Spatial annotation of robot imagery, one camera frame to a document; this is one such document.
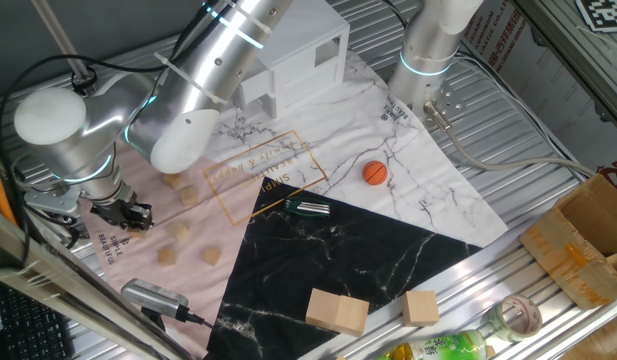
tape roll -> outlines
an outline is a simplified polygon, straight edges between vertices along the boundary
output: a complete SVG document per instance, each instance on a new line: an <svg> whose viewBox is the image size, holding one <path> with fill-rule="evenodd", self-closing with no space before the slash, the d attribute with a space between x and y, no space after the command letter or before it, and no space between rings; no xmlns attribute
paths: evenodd
<svg viewBox="0 0 617 360"><path fill-rule="evenodd" d="M504 341L516 342L539 332L543 325L541 311L537 305L523 295L510 295L487 314L497 337Z"/></svg>

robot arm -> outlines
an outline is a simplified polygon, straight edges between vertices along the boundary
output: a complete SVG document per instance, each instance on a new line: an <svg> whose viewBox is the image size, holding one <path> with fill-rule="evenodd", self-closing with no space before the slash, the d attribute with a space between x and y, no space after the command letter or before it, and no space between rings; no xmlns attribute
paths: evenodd
<svg viewBox="0 0 617 360"><path fill-rule="evenodd" d="M483 0L425 0L408 23L400 61L388 82L390 90L423 116L424 104L436 101L461 33Z"/></svg>
<svg viewBox="0 0 617 360"><path fill-rule="evenodd" d="M124 74L85 99L66 89L45 89L17 108L15 129L57 177L53 188L77 188L92 202L92 212L108 223L147 230L151 207L137 203L135 192L123 182L114 161L115 141L121 136L163 173L194 164L219 111L291 2L207 1L202 5L205 16L173 57L187 52L175 66L196 84L167 70L161 88L146 75Z"/></svg>

green bottle label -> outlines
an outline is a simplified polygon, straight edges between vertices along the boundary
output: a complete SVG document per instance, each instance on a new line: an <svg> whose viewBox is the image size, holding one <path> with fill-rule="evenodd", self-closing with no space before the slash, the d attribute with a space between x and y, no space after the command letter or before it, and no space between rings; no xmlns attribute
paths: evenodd
<svg viewBox="0 0 617 360"><path fill-rule="evenodd" d="M482 360L483 346L463 334L410 343L417 360Z"/></svg>

plastic bottle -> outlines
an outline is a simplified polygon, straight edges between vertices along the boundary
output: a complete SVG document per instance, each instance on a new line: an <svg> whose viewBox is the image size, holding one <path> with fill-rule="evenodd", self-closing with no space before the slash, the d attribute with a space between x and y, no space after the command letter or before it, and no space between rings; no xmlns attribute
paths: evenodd
<svg viewBox="0 0 617 360"><path fill-rule="evenodd" d="M397 345L377 360L486 360L486 341L477 330Z"/></svg>

cardboard box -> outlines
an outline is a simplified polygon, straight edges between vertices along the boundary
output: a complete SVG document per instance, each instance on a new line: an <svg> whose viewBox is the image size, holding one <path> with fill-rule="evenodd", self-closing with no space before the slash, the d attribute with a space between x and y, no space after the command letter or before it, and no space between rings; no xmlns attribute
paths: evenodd
<svg viewBox="0 0 617 360"><path fill-rule="evenodd" d="M520 236L521 243L581 308L617 299L617 189L603 176L559 199Z"/></svg>

